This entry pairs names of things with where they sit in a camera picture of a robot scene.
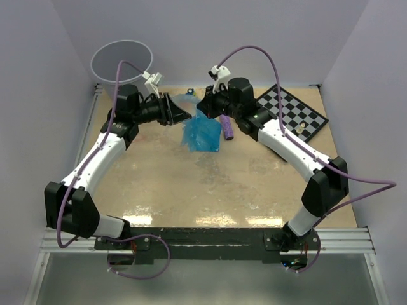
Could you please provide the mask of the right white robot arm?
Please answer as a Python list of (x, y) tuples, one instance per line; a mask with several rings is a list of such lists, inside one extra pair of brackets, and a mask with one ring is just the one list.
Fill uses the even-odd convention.
[(197, 108), (208, 118), (233, 118), (239, 129), (287, 161), (307, 183), (302, 207), (284, 224), (277, 238), (283, 247), (299, 249), (314, 225), (348, 195), (347, 163), (314, 150), (287, 129), (281, 120), (254, 98), (246, 78), (233, 78), (218, 90), (207, 86)]

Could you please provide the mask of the blue plastic trash bag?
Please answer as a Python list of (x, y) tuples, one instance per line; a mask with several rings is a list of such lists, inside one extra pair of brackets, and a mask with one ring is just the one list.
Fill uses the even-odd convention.
[(189, 152), (217, 153), (220, 148), (222, 127), (218, 120), (209, 119), (197, 109), (200, 99), (194, 95), (178, 94), (172, 97), (175, 105), (191, 114), (191, 119), (183, 121), (181, 146)]

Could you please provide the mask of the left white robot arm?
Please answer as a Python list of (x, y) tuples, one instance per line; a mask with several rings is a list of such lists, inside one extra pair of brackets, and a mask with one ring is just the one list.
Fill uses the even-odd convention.
[(168, 93), (144, 98), (135, 85), (121, 85), (96, 143), (61, 182), (45, 187), (46, 225), (82, 238), (106, 236), (117, 249), (132, 241), (128, 221), (100, 213), (92, 195), (113, 163), (129, 148), (139, 125), (156, 121), (172, 126), (191, 119)]

